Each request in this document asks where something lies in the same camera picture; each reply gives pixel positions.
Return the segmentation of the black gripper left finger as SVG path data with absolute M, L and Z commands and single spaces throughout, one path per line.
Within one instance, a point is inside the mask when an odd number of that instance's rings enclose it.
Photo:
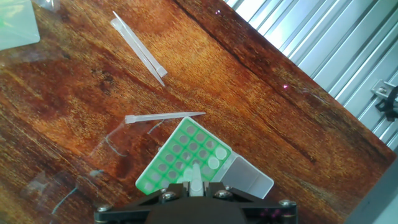
M 167 188 L 155 191 L 139 200 L 124 205 L 113 207 L 102 205 L 94 212 L 95 224 L 128 224 L 145 223 L 150 212 L 158 205 L 188 196 L 189 183 L 170 184 Z

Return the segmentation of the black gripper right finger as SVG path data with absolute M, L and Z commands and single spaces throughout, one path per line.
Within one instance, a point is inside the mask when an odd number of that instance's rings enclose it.
M 203 185 L 206 197 L 227 202 L 226 211 L 242 216 L 246 223 L 298 223 L 298 208 L 294 201 L 259 198 L 222 182 L 204 182 Z

